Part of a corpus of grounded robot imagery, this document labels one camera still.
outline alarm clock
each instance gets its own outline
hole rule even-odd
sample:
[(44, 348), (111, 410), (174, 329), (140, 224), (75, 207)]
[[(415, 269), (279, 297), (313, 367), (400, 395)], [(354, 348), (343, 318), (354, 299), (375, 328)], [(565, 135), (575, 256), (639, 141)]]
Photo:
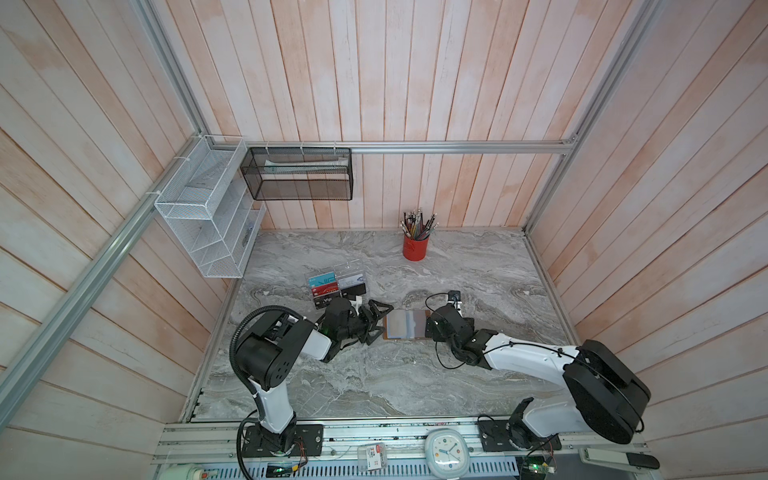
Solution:
[(427, 466), (437, 478), (453, 480), (469, 471), (469, 450), (455, 430), (440, 429), (427, 435), (424, 444)]

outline marble tabletop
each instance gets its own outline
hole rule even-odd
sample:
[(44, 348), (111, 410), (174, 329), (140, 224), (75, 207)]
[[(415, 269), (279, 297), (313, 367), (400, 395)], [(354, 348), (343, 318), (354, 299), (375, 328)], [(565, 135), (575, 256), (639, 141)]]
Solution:
[[(241, 419), (255, 408), (227, 358), (232, 332), (242, 318), (259, 306), (284, 305), (316, 321), (322, 311), (310, 299), (306, 275), (355, 259), (366, 266), (366, 300), (423, 309), (429, 294), (461, 290), (463, 314), (475, 318), (477, 329), (543, 343), (567, 342), (518, 231), (437, 231), (427, 257), (416, 263), (402, 256), (402, 232), (262, 232), (194, 420)], [(440, 300), (433, 298), (430, 306)], [(458, 364), (445, 344), (438, 348), (444, 364)], [(508, 415), (527, 396), (558, 391), (554, 384), (517, 372), (443, 369), (434, 342), (423, 339), (379, 338), (371, 346), (344, 349), (329, 363), (300, 356), (287, 382), (300, 418)]]

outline wall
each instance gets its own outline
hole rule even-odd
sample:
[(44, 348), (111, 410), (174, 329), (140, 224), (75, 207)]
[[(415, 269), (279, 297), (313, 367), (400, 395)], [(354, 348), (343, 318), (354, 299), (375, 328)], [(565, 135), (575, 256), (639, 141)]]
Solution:
[[(635, 0), (154, 0), (212, 132), (254, 141), (572, 135)], [(355, 156), (351, 202), (268, 203), (264, 228), (520, 226), (551, 155)]]
[(767, 25), (668, 2), (532, 233), (581, 338), (650, 387), (665, 478), (768, 472)]
[[(193, 132), (131, 4), (0, 2), (0, 370)], [(153, 222), (8, 428), (9, 478), (139, 478), (225, 294)]]

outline red pen holder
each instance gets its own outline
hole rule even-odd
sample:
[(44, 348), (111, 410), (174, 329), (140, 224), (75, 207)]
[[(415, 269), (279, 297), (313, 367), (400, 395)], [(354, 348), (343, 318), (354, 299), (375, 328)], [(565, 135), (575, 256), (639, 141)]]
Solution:
[(413, 240), (408, 238), (407, 235), (403, 235), (402, 255), (412, 262), (424, 260), (427, 254), (427, 243), (429, 243), (429, 237), (426, 237), (424, 240)]

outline black wire mesh basket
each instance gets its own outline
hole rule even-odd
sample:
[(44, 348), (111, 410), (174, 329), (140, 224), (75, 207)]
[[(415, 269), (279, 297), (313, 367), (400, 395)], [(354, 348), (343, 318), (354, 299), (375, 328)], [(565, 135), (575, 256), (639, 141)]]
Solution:
[(240, 171), (254, 200), (352, 200), (349, 148), (251, 147)]

